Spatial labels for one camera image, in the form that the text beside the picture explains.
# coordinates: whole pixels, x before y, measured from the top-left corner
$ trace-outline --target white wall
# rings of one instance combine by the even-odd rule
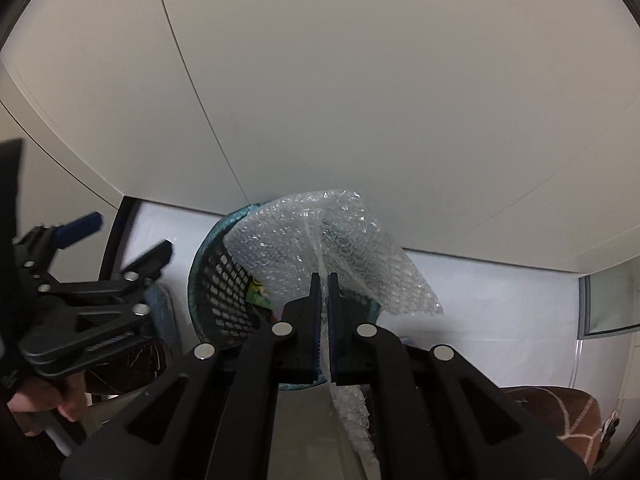
[[[625,379],[620,388],[617,409],[620,412],[620,424],[611,439],[606,462],[622,448],[625,440],[640,422],[640,336],[638,333],[631,337]]]
[[[585,339],[581,343],[573,386],[597,399],[603,422],[618,404],[633,338],[633,334],[623,334]]]
[[[498,386],[569,386],[578,331],[575,275],[408,254],[445,313],[383,314],[381,326],[422,348],[453,346]]]
[[[95,173],[47,126],[28,99],[20,92],[2,62],[0,62],[0,103],[5,109],[11,110],[12,117],[23,130],[22,133],[26,136],[28,132],[31,139],[36,139],[37,145],[71,176],[114,208],[120,205],[122,193]]]
[[[63,282],[96,280],[116,208],[67,173],[24,133],[0,104],[0,142],[18,137],[24,139],[18,192],[18,233],[25,234],[37,224],[67,223],[98,211],[104,219],[102,230],[64,251],[58,251],[50,269],[52,275]]]

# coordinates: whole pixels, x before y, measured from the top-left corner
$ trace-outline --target white ceiling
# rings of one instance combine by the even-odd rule
[[[599,160],[640,89],[621,0],[164,1],[251,200],[355,187],[405,246],[572,270],[640,222]]]
[[[33,0],[1,55],[123,192],[226,212],[349,187],[409,248],[580,272],[640,253],[621,0],[164,4],[179,51],[162,0]]]

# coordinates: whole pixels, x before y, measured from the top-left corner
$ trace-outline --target teal basket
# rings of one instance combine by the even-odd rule
[[[249,205],[219,220],[201,243],[191,264],[187,286],[191,321],[200,341],[219,349],[243,344],[253,332],[274,320],[271,310],[246,300],[253,277],[229,254],[224,243],[231,228],[260,206]],[[379,304],[349,290],[340,293],[368,305],[367,320],[376,322]],[[326,381],[321,372],[318,379],[314,384]],[[286,390],[306,387],[281,385],[281,389]]]

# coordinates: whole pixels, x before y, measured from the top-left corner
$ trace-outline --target ceiling panel seam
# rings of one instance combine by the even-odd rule
[[[225,150],[222,148],[222,144],[220,144],[220,140],[218,139],[218,136],[216,135],[216,133],[215,133],[215,131],[213,129],[213,124],[211,124],[211,120],[209,119],[209,115],[207,115],[207,111],[205,110],[204,105],[202,104],[202,100],[200,99],[200,94],[198,94],[198,89],[196,88],[196,85],[193,82],[193,78],[191,77],[191,73],[189,72],[189,67],[187,67],[187,62],[184,59],[184,56],[182,54],[182,50],[180,49],[180,44],[178,43],[178,38],[175,35],[174,26],[171,23],[171,18],[169,17],[169,12],[166,10],[166,4],[164,3],[164,0],[160,0],[160,1],[162,2],[162,10],[164,10],[164,16],[166,17],[167,23],[169,24],[169,29],[171,30],[171,35],[174,37],[174,43],[175,43],[176,48],[178,49],[178,54],[180,55],[180,60],[182,60],[182,65],[184,66],[184,71],[186,72],[187,77],[189,78],[189,83],[191,85],[191,88],[193,88],[194,94],[196,95],[196,99],[198,100],[198,104],[200,105],[200,109],[202,110],[202,113],[204,114],[204,117],[207,120],[207,124],[209,125],[209,129],[211,130],[211,133],[213,134],[213,137],[216,139],[216,142],[218,143],[218,146],[220,147],[220,151],[222,152],[222,156],[225,157],[226,164],[228,165],[229,170],[231,171],[231,174],[234,176],[234,179],[238,183],[238,187],[240,188],[240,191],[242,192],[242,195],[244,196],[244,199],[246,200],[247,203],[249,203],[250,202],[249,197],[244,192],[244,188],[242,188],[242,184],[240,184],[240,181],[238,180],[238,176],[236,175],[236,172],[234,171],[234,168],[231,166],[231,162],[229,161],[228,156],[226,156]]]
[[[498,211],[495,215],[491,216],[490,218],[488,218],[487,220],[479,223],[477,226],[469,229],[468,231],[466,231],[465,233],[462,233],[459,237],[455,238],[454,240],[450,241],[446,247],[445,250],[447,250],[447,247],[449,247],[451,244],[455,243],[457,240],[460,240],[460,238],[465,237],[466,235],[468,235],[470,232],[475,231],[476,229],[482,227],[483,225],[487,224],[487,222],[490,222],[491,220],[493,220],[494,218],[496,218],[498,215],[501,215],[502,213],[504,213],[505,211],[507,211],[508,208],[515,206],[518,202],[520,202],[521,200],[523,200],[524,198],[526,198],[527,196],[529,196],[531,193],[533,193],[535,190],[537,190],[540,186],[543,186],[544,184],[546,184],[549,180],[551,180],[553,177],[555,177],[558,173],[561,173],[562,171],[564,171],[565,168],[569,167],[574,160],[578,159],[584,152],[586,152],[591,146],[594,145],[594,143],[596,143],[598,140],[600,140],[602,137],[604,137],[605,135],[607,135],[611,129],[620,122],[620,119],[622,119],[622,117],[624,117],[626,114],[629,113],[629,111],[638,103],[638,101],[640,101],[640,95],[637,96],[634,101],[626,108],[626,110],[624,112],[622,112],[615,121],[613,121],[613,123],[611,123],[611,125],[609,125],[607,128],[604,128],[603,132],[599,135],[596,136],[591,142],[589,142],[586,146],[583,147],[583,149],[581,149],[578,153],[576,153],[576,155],[571,158],[571,160],[568,160],[565,164],[563,164],[560,168],[558,168],[556,171],[554,171],[551,175],[549,175],[549,177],[547,177],[545,180],[543,180],[542,182],[540,182],[539,184],[537,184],[537,186],[533,187],[531,190],[527,191],[523,196],[521,196],[519,199],[517,199],[515,202],[509,204],[507,207],[501,209],[500,211]]]

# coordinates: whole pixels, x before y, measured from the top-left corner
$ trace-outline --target blue handle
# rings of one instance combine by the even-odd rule
[[[53,235],[53,246],[57,249],[67,247],[97,233],[102,228],[102,215],[98,212],[89,213],[78,220],[56,229]]]

